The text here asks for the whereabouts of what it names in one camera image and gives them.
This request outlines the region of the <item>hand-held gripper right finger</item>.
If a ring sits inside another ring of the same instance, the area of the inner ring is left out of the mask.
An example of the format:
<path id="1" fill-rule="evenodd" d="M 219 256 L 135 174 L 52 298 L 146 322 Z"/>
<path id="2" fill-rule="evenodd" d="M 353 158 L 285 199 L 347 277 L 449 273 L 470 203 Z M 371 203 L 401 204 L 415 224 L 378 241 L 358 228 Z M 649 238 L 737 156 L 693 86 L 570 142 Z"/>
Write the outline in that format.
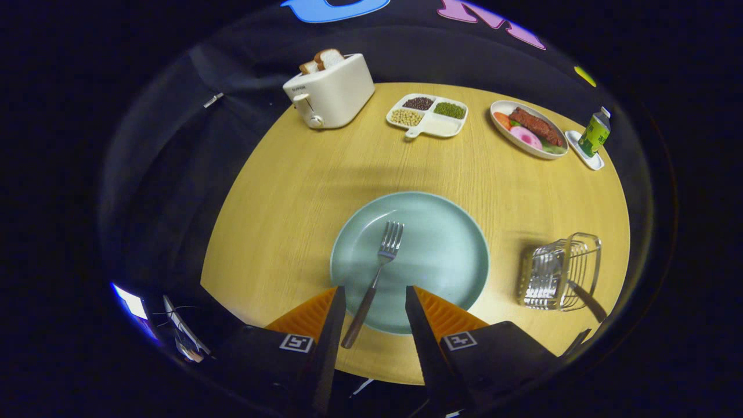
<path id="1" fill-rule="evenodd" d="M 515 323 L 489 325 L 420 287 L 407 286 L 405 310 L 436 416 L 489 415 L 560 365 Z"/>

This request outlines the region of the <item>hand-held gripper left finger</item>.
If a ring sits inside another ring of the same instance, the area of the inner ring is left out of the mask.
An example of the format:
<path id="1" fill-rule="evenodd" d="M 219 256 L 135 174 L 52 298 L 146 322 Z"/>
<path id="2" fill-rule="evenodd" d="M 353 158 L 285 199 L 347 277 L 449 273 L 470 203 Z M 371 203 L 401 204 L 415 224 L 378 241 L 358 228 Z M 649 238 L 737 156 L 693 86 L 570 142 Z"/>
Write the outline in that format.
<path id="1" fill-rule="evenodd" d="M 210 376 L 261 416 L 324 416 L 345 313 L 336 286 L 267 326 L 242 326 L 214 351 Z"/>

